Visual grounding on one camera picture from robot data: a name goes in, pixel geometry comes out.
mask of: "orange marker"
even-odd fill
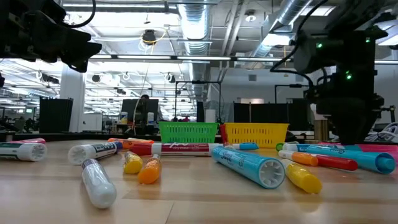
[[[121,142],[123,145],[123,149],[127,149],[127,150],[130,150],[133,147],[133,145],[137,144],[137,143],[144,143],[144,144],[155,143],[152,140],[143,140],[143,139],[114,139],[114,138],[108,139],[108,142],[114,142],[114,141]]]
[[[154,155],[145,164],[144,168],[138,174],[138,181],[141,184],[151,184],[155,182],[162,172],[162,163],[160,162],[160,156]]]
[[[310,154],[307,154],[307,153],[281,150],[278,152],[278,155],[284,159],[298,162],[300,164],[304,164],[304,165],[308,165],[308,166],[317,166],[318,165],[318,159],[315,156],[311,156]]]

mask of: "white column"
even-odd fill
[[[70,132],[83,131],[83,114],[85,112],[86,74],[82,74],[63,66],[60,99],[73,99]]]

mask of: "wooden table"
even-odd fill
[[[80,166],[67,161],[72,146],[96,142],[49,142],[45,161],[1,161],[0,223],[398,223],[396,172],[312,167],[323,190],[309,195],[288,179],[263,189],[210,157],[163,157],[162,178],[152,185],[124,175],[122,155],[103,159],[118,197],[99,210]],[[277,156],[273,149],[258,153]]]

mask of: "red marker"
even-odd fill
[[[339,158],[335,156],[324,156],[318,154],[311,155],[317,157],[318,166],[332,167],[350,171],[358,169],[358,163],[352,159]]]
[[[130,151],[138,156],[211,156],[211,151],[222,144],[154,143],[135,144]]]

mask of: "yellow marker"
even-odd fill
[[[151,184],[160,177],[161,172],[162,163],[160,162],[160,156],[154,155],[138,174],[138,181],[142,184]]]
[[[138,173],[141,168],[142,168],[142,159],[137,156],[137,154],[132,153],[132,152],[126,152],[124,154],[124,173],[126,174],[136,174]]]
[[[285,167],[286,176],[294,185],[311,194],[317,194],[322,190],[322,183],[318,177],[306,168],[288,159],[282,159],[281,162]]]

